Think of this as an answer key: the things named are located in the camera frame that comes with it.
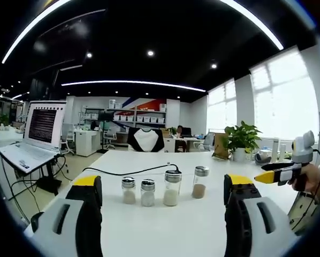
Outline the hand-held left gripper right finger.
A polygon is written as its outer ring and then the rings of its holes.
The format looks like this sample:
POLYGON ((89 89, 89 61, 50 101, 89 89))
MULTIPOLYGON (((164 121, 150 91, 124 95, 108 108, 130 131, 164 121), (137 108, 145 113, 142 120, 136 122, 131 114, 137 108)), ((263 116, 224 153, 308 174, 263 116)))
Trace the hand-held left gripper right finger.
POLYGON ((224 176, 225 256, 283 256, 298 240, 288 216, 244 176, 224 176))

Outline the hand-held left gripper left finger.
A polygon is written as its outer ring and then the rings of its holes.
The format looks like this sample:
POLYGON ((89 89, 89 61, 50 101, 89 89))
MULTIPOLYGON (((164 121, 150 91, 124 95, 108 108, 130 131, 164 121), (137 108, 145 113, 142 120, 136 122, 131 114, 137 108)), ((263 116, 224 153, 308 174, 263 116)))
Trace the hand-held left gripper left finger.
POLYGON ((35 214, 24 234, 42 256, 102 256, 101 209, 101 177, 81 177, 35 214))

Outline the person's right hand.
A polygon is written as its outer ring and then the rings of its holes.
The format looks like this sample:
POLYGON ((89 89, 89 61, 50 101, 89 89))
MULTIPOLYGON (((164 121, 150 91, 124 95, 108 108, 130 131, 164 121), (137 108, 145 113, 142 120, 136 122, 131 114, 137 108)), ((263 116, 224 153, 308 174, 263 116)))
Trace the person's right hand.
POLYGON ((301 169, 301 175, 306 175, 306 183, 303 192, 311 193, 316 201, 320 201, 320 169, 318 166, 308 164, 301 169))

